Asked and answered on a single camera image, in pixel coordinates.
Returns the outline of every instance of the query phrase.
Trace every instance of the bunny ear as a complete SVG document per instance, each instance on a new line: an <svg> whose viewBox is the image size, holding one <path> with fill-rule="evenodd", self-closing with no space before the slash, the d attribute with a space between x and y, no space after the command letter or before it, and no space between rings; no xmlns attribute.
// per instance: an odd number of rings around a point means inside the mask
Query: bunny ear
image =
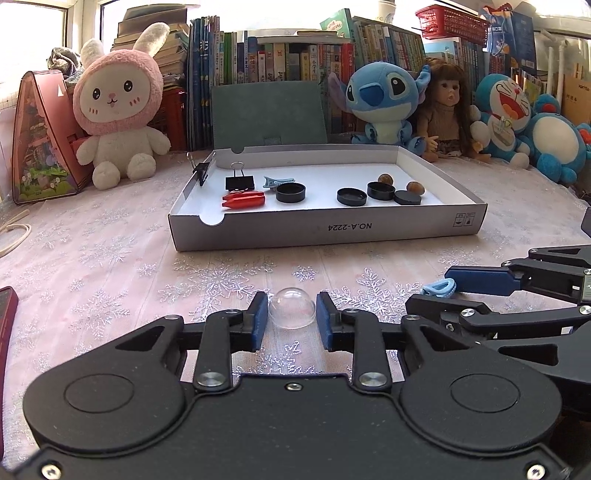
<svg viewBox="0 0 591 480"><path fill-rule="evenodd" d="M95 38L91 38L88 42L86 42L80 51L80 58L85 69L90 67L90 65L96 62L103 55L105 55L103 44L100 42L100 40Z"/></svg>
<svg viewBox="0 0 591 480"><path fill-rule="evenodd" d="M162 48L169 33L170 27L166 23L153 23L139 36L135 42L134 50L143 51L153 57Z"/></svg>

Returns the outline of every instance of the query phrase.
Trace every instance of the blue hair clip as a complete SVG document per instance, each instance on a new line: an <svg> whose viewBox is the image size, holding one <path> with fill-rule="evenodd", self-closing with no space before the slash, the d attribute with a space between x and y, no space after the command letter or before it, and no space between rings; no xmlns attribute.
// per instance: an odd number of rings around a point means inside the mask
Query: blue hair clip
<svg viewBox="0 0 591 480"><path fill-rule="evenodd" d="M456 282L453 278L442 278L421 289L421 295L431 295L441 299L448 299L456 291Z"/></svg>
<svg viewBox="0 0 591 480"><path fill-rule="evenodd" d="M265 177L265 184L262 186L264 189L276 189L279 185L283 183L292 183L294 179L272 179L269 177Z"/></svg>

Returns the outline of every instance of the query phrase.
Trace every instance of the stuffed animal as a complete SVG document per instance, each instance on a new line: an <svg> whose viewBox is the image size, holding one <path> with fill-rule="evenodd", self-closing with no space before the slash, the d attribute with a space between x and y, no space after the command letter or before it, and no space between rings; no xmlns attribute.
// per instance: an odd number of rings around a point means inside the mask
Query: stuffed animal
<svg viewBox="0 0 591 480"><path fill-rule="evenodd" d="M150 25L133 50L103 53L99 40L89 40L80 56L85 72L74 89L74 115L92 135L76 152L81 165L94 162L92 181L99 190L115 187L122 177L146 179L154 175L154 153L170 150L168 138L147 127L162 102L163 79L152 58L170 29Z"/></svg>
<svg viewBox="0 0 591 480"><path fill-rule="evenodd" d="M376 61L355 72L348 85L336 74L329 75L330 97L343 112L351 112L367 122L365 135L355 135L352 143L401 145L422 155L427 145L423 137L413 138L407 118L425 99L431 78L425 65L417 80L404 69Z"/></svg>
<svg viewBox="0 0 591 480"><path fill-rule="evenodd" d="M591 159L589 126L575 127L560 115L560 104L547 93L535 101L533 110L535 115L524 132L532 151L532 165L550 180L572 185Z"/></svg>
<svg viewBox="0 0 591 480"><path fill-rule="evenodd" d="M476 88L475 104L470 109L472 138L495 158L514 167L530 166L530 147L516 134L531 118L530 101L517 83L505 75L492 73Z"/></svg>

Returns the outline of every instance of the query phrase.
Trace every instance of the pink bunny plush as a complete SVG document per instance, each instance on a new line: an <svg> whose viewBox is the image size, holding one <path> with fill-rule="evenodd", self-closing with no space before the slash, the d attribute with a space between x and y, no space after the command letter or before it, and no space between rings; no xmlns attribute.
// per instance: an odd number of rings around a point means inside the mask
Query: pink bunny plush
<svg viewBox="0 0 591 480"><path fill-rule="evenodd" d="M162 102L163 80L153 59L170 29L150 25L133 50L104 54L99 40L89 40L80 56L85 72L74 89L74 116L92 135L76 152L80 165L94 162L92 181L99 190L121 178L147 179L156 171L154 153L164 155L170 141L147 127Z"/></svg>

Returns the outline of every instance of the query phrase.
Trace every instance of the binder clip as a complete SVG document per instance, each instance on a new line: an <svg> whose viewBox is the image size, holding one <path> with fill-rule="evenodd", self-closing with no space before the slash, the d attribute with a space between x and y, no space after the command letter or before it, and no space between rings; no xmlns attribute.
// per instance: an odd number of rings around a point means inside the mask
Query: binder clip
<svg viewBox="0 0 591 480"><path fill-rule="evenodd" d="M230 165L234 171L232 177L226 177L226 190L229 192L244 192L255 189L255 178L252 175L244 175L244 163L236 161ZM236 170L240 169L242 175L236 176Z"/></svg>

